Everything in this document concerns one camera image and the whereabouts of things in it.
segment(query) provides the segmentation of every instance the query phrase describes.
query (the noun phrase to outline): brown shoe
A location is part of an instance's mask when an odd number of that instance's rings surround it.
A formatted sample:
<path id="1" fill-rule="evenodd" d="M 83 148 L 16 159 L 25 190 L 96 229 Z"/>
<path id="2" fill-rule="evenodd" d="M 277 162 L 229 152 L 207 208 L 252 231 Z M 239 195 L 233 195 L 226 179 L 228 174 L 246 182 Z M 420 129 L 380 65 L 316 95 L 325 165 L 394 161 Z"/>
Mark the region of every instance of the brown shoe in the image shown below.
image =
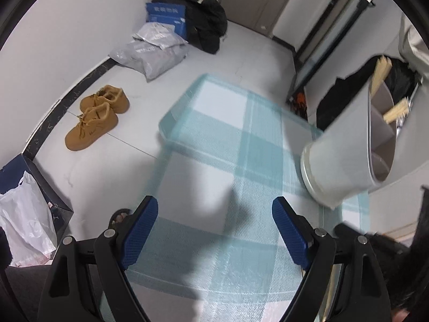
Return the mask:
<path id="1" fill-rule="evenodd" d="M 87 148 L 117 125 L 117 116 L 108 103 L 88 108 L 78 116 L 79 123 L 66 135 L 66 147 L 72 151 Z"/>
<path id="2" fill-rule="evenodd" d="M 81 112 L 103 103 L 109 103 L 115 114 L 123 114 L 130 107 L 130 102 L 122 88 L 106 85 L 97 93 L 82 99 Z"/>

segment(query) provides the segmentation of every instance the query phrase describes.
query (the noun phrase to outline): dark blue cardboard box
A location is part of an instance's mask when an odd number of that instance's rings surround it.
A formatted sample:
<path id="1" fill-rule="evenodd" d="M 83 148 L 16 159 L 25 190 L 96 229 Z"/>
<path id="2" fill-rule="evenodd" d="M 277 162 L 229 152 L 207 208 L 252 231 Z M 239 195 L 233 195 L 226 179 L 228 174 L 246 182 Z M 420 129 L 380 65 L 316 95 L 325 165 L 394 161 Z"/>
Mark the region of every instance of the dark blue cardboard box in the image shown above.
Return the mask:
<path id="1" fill-rule="evenodd" d="M 158 22 L 166 27 L 172 25 L 172 30 L 186 40 L 185 9 L 184 5 L 150 2 L 146 4 L 147 21 Z"/>
<path id="2" fill-rule="evenodd" d="M 57 243 L 61 241 L 73 211 L 55 193 L 36 165 L 24 155 L 18 155 L 0 170 L 0 193 L 6 193 L 18 186 L 24 171 L 31 174 L 39 185 L 46 203 L 51 203 L 50 211 L 54 221 Z"/>

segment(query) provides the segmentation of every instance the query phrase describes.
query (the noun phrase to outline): checkered tablecloth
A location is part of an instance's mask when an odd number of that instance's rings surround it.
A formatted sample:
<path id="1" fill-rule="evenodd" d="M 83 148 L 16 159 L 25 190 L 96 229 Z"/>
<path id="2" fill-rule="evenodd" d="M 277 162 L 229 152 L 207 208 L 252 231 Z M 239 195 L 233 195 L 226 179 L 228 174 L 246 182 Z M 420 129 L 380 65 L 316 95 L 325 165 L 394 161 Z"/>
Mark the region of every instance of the checkered tablecloth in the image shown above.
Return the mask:
<path id="1" fill-rule="evenodd" d="M 313 227 L 368 230 L 367 193 L 332 211 L 305 189 L 300 154 L 321 132 L 257 94 L 204 75 L 159 128 L 145 190 L 159 217 L 126 272 L 154 322 L 280 319 L 302 274 L 272 219 L 277 196 Z"/>

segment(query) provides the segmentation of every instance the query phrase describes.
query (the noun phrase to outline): floor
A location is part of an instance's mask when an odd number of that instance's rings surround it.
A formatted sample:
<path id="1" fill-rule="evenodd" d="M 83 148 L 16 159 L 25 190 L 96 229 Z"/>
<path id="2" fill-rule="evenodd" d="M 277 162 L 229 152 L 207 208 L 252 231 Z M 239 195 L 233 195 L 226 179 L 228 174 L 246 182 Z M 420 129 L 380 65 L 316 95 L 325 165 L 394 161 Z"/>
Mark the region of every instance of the floor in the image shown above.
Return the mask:
<path id="1" fill-rule="evenodd" d="M 147 83 L 143 74 L 115 66 L 90 86 L 55 126 L 35 164 L 74 210 L 69 224 L 76 240 L 97 237 L 119 208 L 135 208 L 158 156 L 158 123 L 200 75 L 214 74 L 284 106 L 295 73 L 292 53 L 272 40 L 229 23 L 216 55 L 192 46 L 188 57 Z M 64 137 L 80 115 L 80 100 L 104 85 L 124 89 L 130 109 L 109 134 L 82 151 L 67 150 Z"/>

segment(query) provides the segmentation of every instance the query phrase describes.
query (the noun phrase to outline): black bag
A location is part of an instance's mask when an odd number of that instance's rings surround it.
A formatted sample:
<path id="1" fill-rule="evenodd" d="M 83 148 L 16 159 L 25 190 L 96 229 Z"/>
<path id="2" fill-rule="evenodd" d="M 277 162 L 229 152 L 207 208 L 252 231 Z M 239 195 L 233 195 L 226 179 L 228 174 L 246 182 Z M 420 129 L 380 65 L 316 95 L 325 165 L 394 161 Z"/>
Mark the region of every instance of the black bag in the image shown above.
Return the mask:
<path id="1" fill-rule="evenodd" d="M 316 111 L 317 127 L 327 127 L 342 113 L 345 107 L 359 93 L 366 81 L 372 76 L 381 55 L 370 58 L 358 71 L 346 79 L 337 78 L 335 84 L 320 101 Z M 392 69 L 385 79 L 386 86 L 396 104 L 402 98 L 410 96 L 417 83 L 416 73 L 408 68 L 408 64 L 398 58 L 389 57 Z"/>
<path id="2" fill-rule="evenodd" d="M 219 50 L 220 37 L 227 32 L 227 15 L 217 0 L 152 0 L 185 5 L 186 34 L 188 42 L 211 54 Z"/>

